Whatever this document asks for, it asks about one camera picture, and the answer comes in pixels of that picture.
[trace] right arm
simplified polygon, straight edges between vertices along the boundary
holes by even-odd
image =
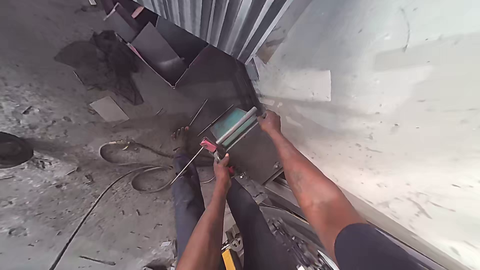
[[[283,136],[280,131],[280,116],[267,110],[266,117],[258,117],[258,122],[275,144],[286,180],[300,208],[329,255],[336,260],[335,239],[338,233],[350,224],[366,221],[338,186]]]

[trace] white wall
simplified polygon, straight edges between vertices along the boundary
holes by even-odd
[[[480,270],[479,63],[480,1],[314,0],[257,87],[333,181]]]

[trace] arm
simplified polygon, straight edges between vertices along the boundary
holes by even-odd
[[[227,191],[231,186],[228,154],[214,164],[216,177],[212,201],[193,230],[178,263],[179,270],[210,270],[218,268],[222,247],[223,217]]]
[[[280,131],[280,116],[267,110],[258,117],[263,131],[272,138],[282,161],[285,177],[308,222],[327,252],[335,259],[338,233],[353,223],[366,223],[342,191],[302,155]]]

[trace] hand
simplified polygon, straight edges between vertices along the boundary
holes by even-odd
[[[266,116],[263,118],[262,116],[257,117],[258,123],[263,131],[267,132],[270,136],[273,134],[281,134],[280,131],[280,116],[276,114],[272,110],[266,111]]]
[[[215,172],[215,177],[217,183],[225,184],[226,188],[229,189],[232,185],[230,180],[230,173],[228,172],[228,161],[230,160],[230,156],[225,154],[225,157],[220,160],[218,163],[216,161],[213,162],[213,171]]]

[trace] tire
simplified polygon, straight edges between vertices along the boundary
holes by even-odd
[[[32,156],[33,148],[24,139],[0,132],[0,169],[18,166]]]

